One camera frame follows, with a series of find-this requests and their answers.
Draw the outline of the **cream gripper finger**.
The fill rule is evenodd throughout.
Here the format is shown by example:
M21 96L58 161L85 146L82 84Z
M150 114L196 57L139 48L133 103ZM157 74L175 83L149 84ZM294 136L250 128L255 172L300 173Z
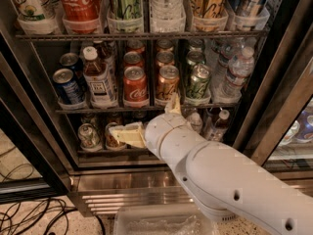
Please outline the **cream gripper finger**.
M135 148L145 148L145 129L142 122L117 125L109 128L110 134L117 140Z
M177 93L171 95L170 100L165 105L164 111L167 114L181 114L180 97Z

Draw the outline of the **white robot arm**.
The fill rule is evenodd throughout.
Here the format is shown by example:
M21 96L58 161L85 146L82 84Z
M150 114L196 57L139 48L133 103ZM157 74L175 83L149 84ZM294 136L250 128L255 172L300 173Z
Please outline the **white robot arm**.
M118 125L110 133L166 163L208 218L236 214L272 235L313 235L313 199L236 149L201 137L181 115L176 95L147 125Z

